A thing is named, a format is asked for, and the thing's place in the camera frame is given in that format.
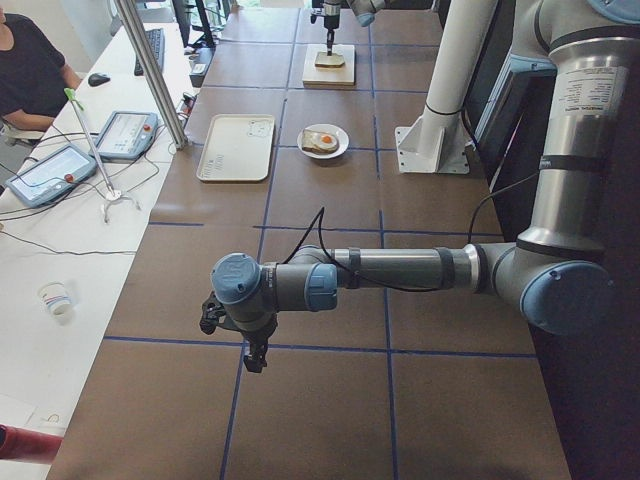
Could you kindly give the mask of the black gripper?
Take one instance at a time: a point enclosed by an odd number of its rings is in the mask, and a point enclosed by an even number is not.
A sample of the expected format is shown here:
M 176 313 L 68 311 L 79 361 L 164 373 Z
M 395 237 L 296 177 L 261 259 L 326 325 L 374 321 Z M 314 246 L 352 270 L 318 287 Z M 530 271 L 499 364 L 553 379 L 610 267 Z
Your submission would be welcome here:
M 340 22 L 340 1 L 312 1 L 310 22 L 315 24 L 318 18 L 323 19 L 323 25 L 327 29 L 326 52 L 333 54 L 335 31 Z
M 266 366 L 265 355 L 268 350 L 269 338 L 277 328 L 277 315 L 272 314 L 265 325 L 259 329 L 243 334 L 249 343 L 249 355 L 244 356 L 244 365 L 248 371 L 261 373 Z

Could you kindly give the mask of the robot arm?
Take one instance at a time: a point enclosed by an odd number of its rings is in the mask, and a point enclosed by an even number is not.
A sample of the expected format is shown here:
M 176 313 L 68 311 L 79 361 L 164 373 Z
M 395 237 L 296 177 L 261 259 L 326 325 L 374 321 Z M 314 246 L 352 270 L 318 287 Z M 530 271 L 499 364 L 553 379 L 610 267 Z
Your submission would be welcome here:
M 342 288 L 422 293 L 467 287 L 515 306 L 556 335 L 601 322 L 613 283 L 593 237 L 628 72 L 639 57 L 635 1 L 521 1 L 513 44 L 556 69 L 530 226 L 513 243 L 461 249 L 334 249 L 299 245 L 282 263 L 232 253 L 212 271 L 201 330 L 239 332 L 247 370 L 266 364 L 281 311 L 335 308 Z
M 312 0 L 310 21 L 314 24 L 318 18 L 323 19 L 324 28 L 327 30 L 326 53 L 329 56 L 333 55 L 335 31 L 340 26 L 341 10 L 344 4 L 354 13 L 359 24 L 362 27 L 366 27 L 374 21 L 375 14 L 385 9 L 389 2 L 378 0 Z

